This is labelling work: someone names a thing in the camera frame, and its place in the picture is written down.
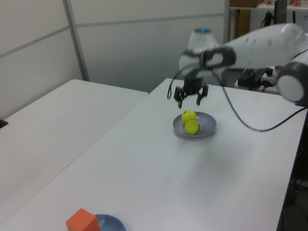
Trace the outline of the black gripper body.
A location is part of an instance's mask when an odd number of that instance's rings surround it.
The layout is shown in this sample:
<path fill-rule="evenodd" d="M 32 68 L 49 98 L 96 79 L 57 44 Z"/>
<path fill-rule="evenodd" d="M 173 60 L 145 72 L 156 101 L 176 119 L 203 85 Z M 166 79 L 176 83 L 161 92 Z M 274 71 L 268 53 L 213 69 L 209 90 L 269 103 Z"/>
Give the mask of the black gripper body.
<path fill-rule="evenodd" d="M 186 96 L 199 95 L 203 85 L 200 77 L 186 77 L 184 79 L 184 94 Z"/>

